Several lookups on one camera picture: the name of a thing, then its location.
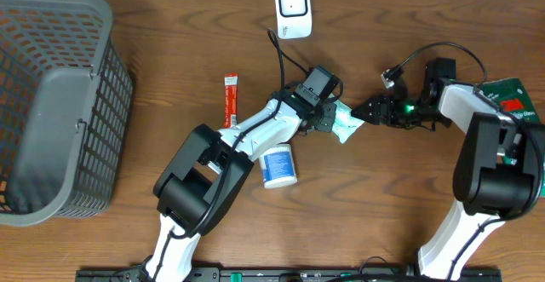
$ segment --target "blue label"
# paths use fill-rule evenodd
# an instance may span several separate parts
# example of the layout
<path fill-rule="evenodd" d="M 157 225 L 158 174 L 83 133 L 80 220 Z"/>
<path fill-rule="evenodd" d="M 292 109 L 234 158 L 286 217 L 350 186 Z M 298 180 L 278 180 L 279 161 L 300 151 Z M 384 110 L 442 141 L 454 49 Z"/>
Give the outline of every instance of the blue label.
<path fill-rule="evenodd" d="M 295 175 L 290 153 L 271 153 L 266 155 L 264 159 L 266 170 L 263 171 L 263 181 L 271 181 Z"/>

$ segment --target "red packet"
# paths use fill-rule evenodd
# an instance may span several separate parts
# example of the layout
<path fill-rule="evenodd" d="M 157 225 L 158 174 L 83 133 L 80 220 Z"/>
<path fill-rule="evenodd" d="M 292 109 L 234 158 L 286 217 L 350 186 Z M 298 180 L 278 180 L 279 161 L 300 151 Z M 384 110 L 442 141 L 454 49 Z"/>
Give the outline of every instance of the red packet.
<path fill-rule="evenodd" d="M 237 125 L 237 84 L 237 73 L 225 75 L 225 121 L 223 127 L 226 129 Z"/>

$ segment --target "green book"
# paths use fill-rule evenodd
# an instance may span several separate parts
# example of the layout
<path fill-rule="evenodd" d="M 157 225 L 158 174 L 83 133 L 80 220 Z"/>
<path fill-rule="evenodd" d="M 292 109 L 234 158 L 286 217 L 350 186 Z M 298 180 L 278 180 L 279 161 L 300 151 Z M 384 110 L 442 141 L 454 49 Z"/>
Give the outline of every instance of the green book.
<path fill-rule="evenodd" d="M 518 78 L 505 78 L 484 83 L 482 90 L 486 97 L 499 104 L 506 112 L 511 112 L 516 118 L 526 122 L 540 123 L 536 108 L 531 102 L 525 86 Z M 503 162 L 512 164 L 512 159 L 503 157 Z M 545 189 L 542 190 L 542 196 L 545 196 Z"/>

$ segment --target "red logo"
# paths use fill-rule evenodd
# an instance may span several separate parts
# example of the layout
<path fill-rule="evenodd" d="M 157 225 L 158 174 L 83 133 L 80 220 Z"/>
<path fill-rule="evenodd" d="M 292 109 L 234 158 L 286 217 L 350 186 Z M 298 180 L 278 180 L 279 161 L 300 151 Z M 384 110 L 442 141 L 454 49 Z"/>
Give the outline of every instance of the red logo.
<path fill-rule="evenodd" d="M 520 102 L 519 98 L 501 101 L 500 105 L 503 107 L 503 109 L 505 109 L 505 112 L 525 109 L 525 106 L 522 105 L 522 102 Z"/>

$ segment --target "wooden table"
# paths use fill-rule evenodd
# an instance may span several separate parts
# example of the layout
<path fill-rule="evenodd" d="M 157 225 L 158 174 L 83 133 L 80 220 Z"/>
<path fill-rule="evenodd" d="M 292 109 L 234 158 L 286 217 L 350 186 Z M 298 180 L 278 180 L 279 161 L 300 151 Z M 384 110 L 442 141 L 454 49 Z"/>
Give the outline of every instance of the wooden table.
<path fill-rule="evenodd" d="M 264 107 L 279 86 L 266 34 L 273 0 L 107 0 L 113 38 L 137 75 L 116 193 L 107 213 L 0 227 L 2 281 L 73 281 L 82 267 L 141 262 L 159 223 L 152 186 L 188 133 L 223 121 L 223 75 L 239 73 L 239 119 Z M 357 106 L 383 92 L 380 73 L 426 43 L 451 40 L 486 64 L 490 79 L 519 77 L 545 115 L 545 0 L 313 0 L 313 33 L 282 41 L 305 66 L 342 78 L 342 100 Z M 419 94 L 423 68 L 456 57 L 458 77 L 476 82 L 472 59 L 430 50 L 406 67 Z M 286 64 L 288 81 L 302 79 Z M 413 262 L 453 200 L 452 172 L 463 133 L 365 124 L 346 144 L 312 133 L 292 140 L 299 183 L 265 190 L 256 166 L 228 215 L 201 239 L 195 260 L 227 267 L 358 266 L 368 256 Z M 472 257 L 497 265 L 505 281 L 545 274 L 545 204 L 494 232 Z"/>

